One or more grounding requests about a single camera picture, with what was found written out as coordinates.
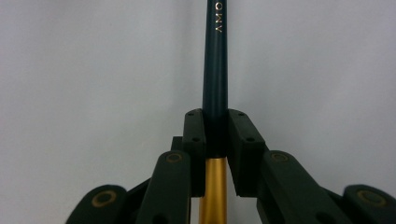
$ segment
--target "gold lettering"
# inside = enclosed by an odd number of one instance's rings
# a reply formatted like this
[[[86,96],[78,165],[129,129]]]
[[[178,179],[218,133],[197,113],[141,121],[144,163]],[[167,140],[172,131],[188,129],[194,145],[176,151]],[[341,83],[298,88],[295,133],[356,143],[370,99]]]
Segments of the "gold lettering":
[[[215,4],[215,7],[216,7],[216,10],[217,10],[217,11],[222,10],[222,3],[221,3],[221,2],[217,2],[217,3]]]
[[[216,19],[217,23],[222,22],[222,20],[221,20],[222,14],[216,13],[216,17],[217,17],[217,19]]]
[[[222,25],[221,26],[218,26],[218,27],[216,27],[216,31],[219,31],[220,33],[222,32],[222,30],[221,30],[221,27],[222,27]]]

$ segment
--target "carbon fiber tube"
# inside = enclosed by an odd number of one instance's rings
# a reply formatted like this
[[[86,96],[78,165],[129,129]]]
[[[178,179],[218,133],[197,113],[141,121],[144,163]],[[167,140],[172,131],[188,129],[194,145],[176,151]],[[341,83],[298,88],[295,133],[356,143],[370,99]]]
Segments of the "carbon fiber tube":
[[[203,114],[206,156],[223,158],[228,115],[227,4],[208,0],[205,37]]]

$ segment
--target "white backdrop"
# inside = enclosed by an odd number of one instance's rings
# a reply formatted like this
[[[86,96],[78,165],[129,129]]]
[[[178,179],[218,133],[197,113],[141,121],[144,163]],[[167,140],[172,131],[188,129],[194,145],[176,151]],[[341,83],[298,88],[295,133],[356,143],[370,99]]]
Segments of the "white backdrop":
[[[0,223],[64,223],[91,189],[150,177],[201,106],[205,7],[1,1]],[[395,197],[395,12],[391,0],[229,0],[230,108],[320,185]],[[260,223],[229,182],[229,223]]]

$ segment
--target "gold metal tube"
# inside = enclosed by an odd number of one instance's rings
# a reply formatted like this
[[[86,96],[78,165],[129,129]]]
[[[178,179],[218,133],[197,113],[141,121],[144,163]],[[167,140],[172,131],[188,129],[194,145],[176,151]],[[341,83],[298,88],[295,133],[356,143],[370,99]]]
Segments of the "gold metal tube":
[[[200,200],[200,224],[227,223],[226,158],[206,160],[205,197]]]

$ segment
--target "brass screw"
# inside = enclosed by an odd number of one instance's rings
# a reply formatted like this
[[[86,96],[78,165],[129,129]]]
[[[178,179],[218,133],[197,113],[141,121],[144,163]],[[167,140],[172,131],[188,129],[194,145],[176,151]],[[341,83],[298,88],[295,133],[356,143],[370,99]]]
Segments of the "brass screw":
[[[276,152],[271,153],[271,158],[274,161],[288,161],[289,160],[289,157],[286,156],[285,154],[276,153]]]
[[[111,203],[114,203],[114,201],[116,201],[117,198],[117,194],[116,192],[114,192],[114,190],[104,190],[98,194],[96,194],[93,198],[92,198],[92,205],[93,207],[105,207]]]
[[[387,204],[387,200],[384,197],[367,189],[359,190],[358,197],[365,203],[375,207],[383,207]]]
[[[182,160],[183,160],[183,157],[178,153],[172,153],[172,154],[169,154],[166,156],[167,162],[174,163],[174,162],[178,162],[178,161],[182,161]]]

